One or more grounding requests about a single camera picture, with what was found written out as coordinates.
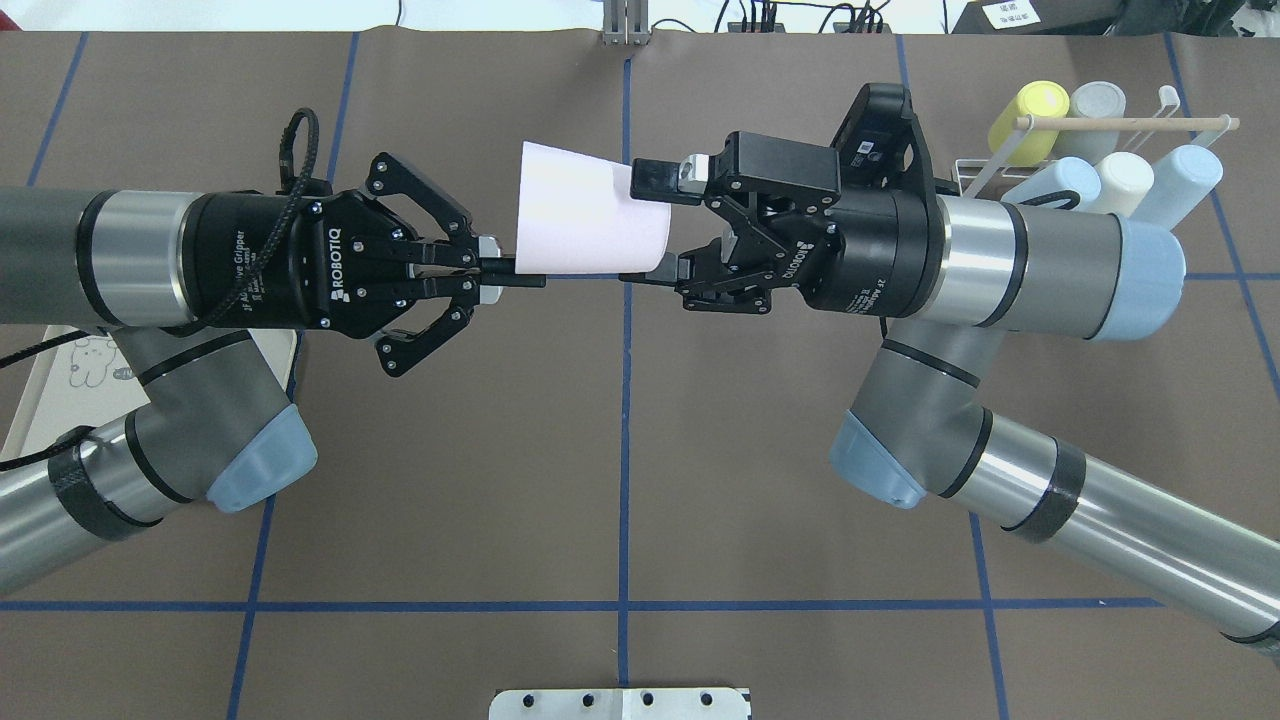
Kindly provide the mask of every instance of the wooden dowel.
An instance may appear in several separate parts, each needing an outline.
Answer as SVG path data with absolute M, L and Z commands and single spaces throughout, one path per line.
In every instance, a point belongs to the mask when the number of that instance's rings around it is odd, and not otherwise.
M 1226 120 L 1226 129 L 1240 127 L 1239 118 Z M 1036 129 L 1048 131 L 1221 131 L 1222 118 L 1036 118 Z M 1030 129 L 1030 118 L 1014 119 L 1014 129 Z

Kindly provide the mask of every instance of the metal bracket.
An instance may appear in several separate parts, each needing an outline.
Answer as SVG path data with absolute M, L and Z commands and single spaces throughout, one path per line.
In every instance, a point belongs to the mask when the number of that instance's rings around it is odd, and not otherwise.
M 604 0 L 605 45 L 649 45 L 649 0 Z
M 745 688 L 586 688 L 506 691 L 489 705 L 489 720 L 750 720 Z

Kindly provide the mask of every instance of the robotiq logo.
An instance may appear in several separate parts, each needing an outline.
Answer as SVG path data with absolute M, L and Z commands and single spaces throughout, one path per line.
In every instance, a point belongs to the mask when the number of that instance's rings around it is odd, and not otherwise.
M 329 228 L 329 281 L 333 284 L 329 299 L 351 302 L 342 286 L 342 228 Z
M 782 272 L 782 277 L 786 279 L 796 277 L 796 273 L 800 270 L 800 265 L 804 264 L 804 259 L 809 256 L 809 251 L 814 247 L 817 246 L 809 245 L 808 242 L 797 242 L 796 254 L 791 258 L 791 264 L 787 265 L 787 269 Z

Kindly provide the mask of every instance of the yellow cup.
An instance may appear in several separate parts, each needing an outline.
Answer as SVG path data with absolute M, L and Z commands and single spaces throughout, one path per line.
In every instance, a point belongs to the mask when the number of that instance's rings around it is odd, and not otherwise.
M 987 146 L 995 152 L 1014 132 L 1014 118 L 1036 115 L 1037 118 L 1065 118 L 1071 109 L 1071 96 L 1061 85 L 1047 79 L 1029 82 L 1009 101 L 996 123 L 987 132 Z M 1034 165 L 1048 158 L 1057 142 L 1057 131 L 1038 129 L 1027 133 L 1023 143 L 1005 160 L 1007 165 Z

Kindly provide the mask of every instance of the white cup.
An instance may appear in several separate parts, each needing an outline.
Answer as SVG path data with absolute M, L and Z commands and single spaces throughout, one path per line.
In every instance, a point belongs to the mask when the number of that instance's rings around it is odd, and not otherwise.
M 646 273 L 671 233 L 671 205 L 631 199 L 631 167 L 525 142 L 516 272 Z

